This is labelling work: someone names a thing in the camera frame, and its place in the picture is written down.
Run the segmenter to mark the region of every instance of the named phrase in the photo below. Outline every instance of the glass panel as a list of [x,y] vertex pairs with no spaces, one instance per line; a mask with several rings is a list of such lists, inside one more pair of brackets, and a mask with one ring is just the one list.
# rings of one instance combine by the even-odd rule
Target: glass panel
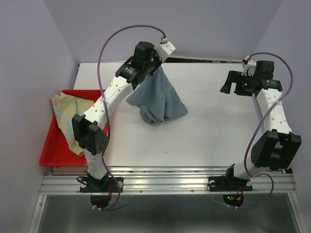
[[[246,194],[244,206],[266,194]],[[221,195],[215,200],[222,201]],[[121,196],[113,211],[92,210],[89,196],[49,196],[41,233],[294,233],[297,225],[287,194],[274,194],[252,210],[234,210],[210,195]]]

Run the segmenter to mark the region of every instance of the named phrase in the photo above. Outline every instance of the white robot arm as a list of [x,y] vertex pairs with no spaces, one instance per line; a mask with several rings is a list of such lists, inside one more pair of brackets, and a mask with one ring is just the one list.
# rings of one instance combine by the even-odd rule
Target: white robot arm
[[153,74],[174,51],[175,47],[166,38],[156,49],[148,42],[139,42],[135,48],[134,56],[119,68],[104,92],[105,99],[98,98],[82,116],[75,115],[73,117],[74,137],[79,146],[84,149],[88,174],[91,177],[101,180],[107,174],[102,162],[103,151],[109,141],[103,133],[107,121],[104,101],[106,101],[110,116],[123,99],[144,81],[147,75]]
[[[244,191],[251,191],[251,177],[268,170],[287,169],[301,145],[301,137],[293,134],[282,101],[278,101],[282,96],[282,86],[280,81],[273,80],[274,62],[254,62],[246,57],[243,68],[242,72],[230,71],[220,91],[229,94],[231,84],[236,83],[234,93],[253,98],[260,121],[271,106],[276,105],[266,116],[261,128],[263,135],[246,159],[248,172],[244,160],[233,164],[225,176],[209,177],[212,181],[208,187],[210,191],[238,191],[241,186]],[[226,203],[234,206],[242,204],[240,200]]]

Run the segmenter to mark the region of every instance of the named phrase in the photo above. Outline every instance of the gray cloth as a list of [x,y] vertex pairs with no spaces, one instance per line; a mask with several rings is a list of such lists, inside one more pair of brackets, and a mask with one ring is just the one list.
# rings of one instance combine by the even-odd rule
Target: gray cloth
[[174,120],[188,113],[162,67],[153,76],[148,75],[126,101],[137,106],[148,123]]

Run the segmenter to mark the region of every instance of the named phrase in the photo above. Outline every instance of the white tabletop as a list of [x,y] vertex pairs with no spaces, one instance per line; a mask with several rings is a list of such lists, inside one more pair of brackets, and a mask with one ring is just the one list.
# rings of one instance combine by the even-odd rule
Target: white tabletop
[[[101,64],[103,87],[120,63]],[[163,64],[189,113],[172,122],[145,123],[125,100],[111,116],[110,166],[229,166],[243,159],[258,124],[251,97],[220,93],[240,64]],[[98,89],[96,64],[82,63],[74,89]]]

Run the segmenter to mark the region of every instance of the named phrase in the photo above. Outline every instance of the lavender wall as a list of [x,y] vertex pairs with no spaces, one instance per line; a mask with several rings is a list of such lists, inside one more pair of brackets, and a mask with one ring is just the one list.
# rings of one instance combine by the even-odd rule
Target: lavender wall
[[[175,55],[241,59],[253,52],[281,0],[44,0],[78,62],[95,62],[104,41],[131,24],[162,28]],[[103,61],[123,61],[140,40],[158,43],[161,34],[131,29],[113,39]]]
[[0,0],[0,232],[28,232],[52,118],[49,97],[77,71],[42,0]]
[[[256,51],[269,51],[282,56],[292,67],[294,87],[284,100],[284,111],[294,133],[301,135],[303,143],[292,162],[297,183],[299,202],[306,222],[311,230],[311,1],[284,0]],[[285,66],[276,61],[275,79],[282,82],[284,89],[289,85],[289,73]]]

